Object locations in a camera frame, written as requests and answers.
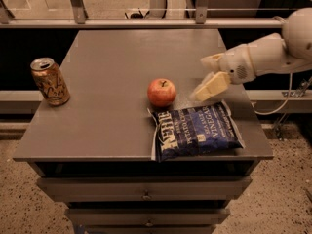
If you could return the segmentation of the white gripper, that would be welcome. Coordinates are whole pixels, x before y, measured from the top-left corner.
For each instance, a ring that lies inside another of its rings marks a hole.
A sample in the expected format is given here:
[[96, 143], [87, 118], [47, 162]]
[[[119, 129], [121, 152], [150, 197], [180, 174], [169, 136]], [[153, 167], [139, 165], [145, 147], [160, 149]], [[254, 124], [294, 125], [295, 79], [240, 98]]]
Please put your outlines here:
[[192, 92], [190, 98], [195, 101], [205, 101], [219, 95], [228, 89], [230, 83], [243, 84], [255, 79], [247, 44], [203, 57], [200, 62], [212, 72]]

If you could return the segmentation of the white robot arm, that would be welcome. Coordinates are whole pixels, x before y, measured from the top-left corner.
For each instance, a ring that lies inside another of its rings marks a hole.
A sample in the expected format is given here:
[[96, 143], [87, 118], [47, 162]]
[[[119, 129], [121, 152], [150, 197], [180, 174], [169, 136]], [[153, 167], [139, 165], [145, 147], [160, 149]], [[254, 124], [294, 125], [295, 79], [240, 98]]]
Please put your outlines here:
[[312, 9], [304, 8], [283, 19], [282, 33], [272, 33], [223, 53], [201, 58], [208, 75], [191, 98], [205, 101], [265, 74], [292, 74], [312, 66]]

